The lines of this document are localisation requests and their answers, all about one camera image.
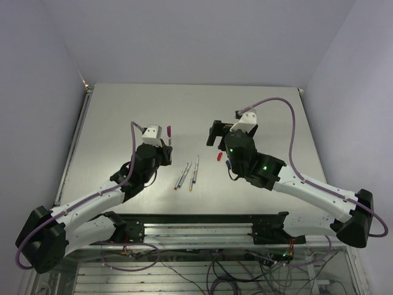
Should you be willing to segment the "red marker pen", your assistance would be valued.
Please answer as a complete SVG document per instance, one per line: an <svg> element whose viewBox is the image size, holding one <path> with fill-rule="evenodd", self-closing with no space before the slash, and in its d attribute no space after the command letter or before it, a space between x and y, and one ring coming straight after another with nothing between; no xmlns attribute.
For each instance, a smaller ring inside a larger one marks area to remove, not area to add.
<svg viewBox="0 0 393 295"><path fill-rule="evenodd" d="M180 185L180 182L181 182L181 180L183 179L183 177L184 177L184 175L185 175L185 172L187 171L188 167L189 167L189 162L186 163L185 168L182 170L180 176L178 177L178 179L177 179L177 181L176 181L176 183L175 183L175 186L174 186L174 190L175 190L175 191L178 189L178 187L179 187L179 185Z"/></svg>

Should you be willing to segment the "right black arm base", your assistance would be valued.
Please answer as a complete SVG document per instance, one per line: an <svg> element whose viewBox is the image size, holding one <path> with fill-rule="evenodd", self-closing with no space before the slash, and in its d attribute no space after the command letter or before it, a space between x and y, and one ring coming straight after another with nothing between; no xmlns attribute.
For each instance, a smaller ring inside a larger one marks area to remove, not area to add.
<svg viewBox="0 0 393 295"><path fill-rule="evenodd" d="M284 231L284 221L289 215L287 211L277 214L250 215L252 232L248 234L255 245L289 244L292 238Z"/></svg>

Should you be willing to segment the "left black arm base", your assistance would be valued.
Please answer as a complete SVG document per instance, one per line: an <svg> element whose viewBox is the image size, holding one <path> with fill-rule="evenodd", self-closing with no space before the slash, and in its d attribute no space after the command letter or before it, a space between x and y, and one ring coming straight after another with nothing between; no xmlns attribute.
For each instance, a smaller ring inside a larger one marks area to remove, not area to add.
<svg viewBox="0 0 393 295"><path fill-rule="evenodd" d="M142 243L145 237L144 225L129 214L110 211L104 214L114 227L114 233L107 240L111 243Z"/></svg>

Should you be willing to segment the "purple marker pen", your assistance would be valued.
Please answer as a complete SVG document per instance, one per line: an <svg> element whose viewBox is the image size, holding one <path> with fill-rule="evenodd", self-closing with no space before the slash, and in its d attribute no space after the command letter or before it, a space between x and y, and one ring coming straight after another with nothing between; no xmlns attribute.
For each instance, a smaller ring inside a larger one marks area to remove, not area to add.
<svg viewBox="0 0 393 295"><path fill-rule="evenodd" d="M166 128L166 134L167 134L167 137L168 137L168 146L171 146L172 145L172 131L171 131L171 126L170 125L167 126L167 128Z"/></svg>

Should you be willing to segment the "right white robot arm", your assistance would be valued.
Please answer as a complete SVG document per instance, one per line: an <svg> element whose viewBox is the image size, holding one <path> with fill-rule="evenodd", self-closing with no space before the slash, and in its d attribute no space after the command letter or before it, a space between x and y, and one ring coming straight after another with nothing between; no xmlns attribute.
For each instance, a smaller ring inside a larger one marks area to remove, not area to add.
<svg viewBox="0 0 393 295"><path fill-rule="evenodd" d="M207 146L221 138L219 149L226 152L230 171L252 186L296 197L321 210L322 214L288 213L283 222L271 227L272 239L284 243L291 237L303 235L335 236L339 241L355 248L365 248L370 238L373 220L373 195L361 189L346 191L306 179L296 174L293 167L272 155L259 153L253 136L235 125L215 120L209 129Z"/></svg>

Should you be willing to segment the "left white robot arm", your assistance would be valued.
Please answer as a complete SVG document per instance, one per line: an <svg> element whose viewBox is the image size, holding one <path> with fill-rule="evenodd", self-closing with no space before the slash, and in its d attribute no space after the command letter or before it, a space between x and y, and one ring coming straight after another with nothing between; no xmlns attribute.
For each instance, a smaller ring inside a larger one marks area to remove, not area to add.
<svg viewBox="0 0 393 295"><path fill-rule="evenodd" d="M160 167L171 165L172 151L165 143L142 143L131 160L96 192L51 210L35 208L15 241L16 264L21 269L46 273L85 245L120 243L125 238L126 224L110 208L142 192Z"/></svg>

